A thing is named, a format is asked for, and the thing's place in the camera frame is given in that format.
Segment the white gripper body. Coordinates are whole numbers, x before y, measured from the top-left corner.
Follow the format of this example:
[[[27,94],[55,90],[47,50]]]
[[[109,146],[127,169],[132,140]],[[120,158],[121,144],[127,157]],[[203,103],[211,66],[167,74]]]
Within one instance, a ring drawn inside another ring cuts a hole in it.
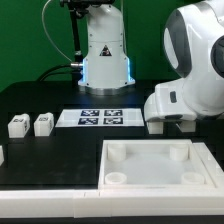
[[[155,86],[144,105],[144,118],[147,122],[159,120],[196,119],[196,113],[184,102],[182,96],[182,81],[170,81]]]

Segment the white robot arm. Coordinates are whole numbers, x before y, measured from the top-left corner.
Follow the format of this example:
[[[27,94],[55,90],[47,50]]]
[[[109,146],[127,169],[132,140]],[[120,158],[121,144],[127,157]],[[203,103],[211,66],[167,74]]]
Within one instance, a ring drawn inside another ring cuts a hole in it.
[[[89,51],[79,85],[95,94],[134,80],[122,49],[123,21],[112,6],[90,7]],[[158,84],[144,106],[147,122],[192,121],[224,113],[224,0],[203,0],[175,9],[164,29],[164,51],[174,81]]]

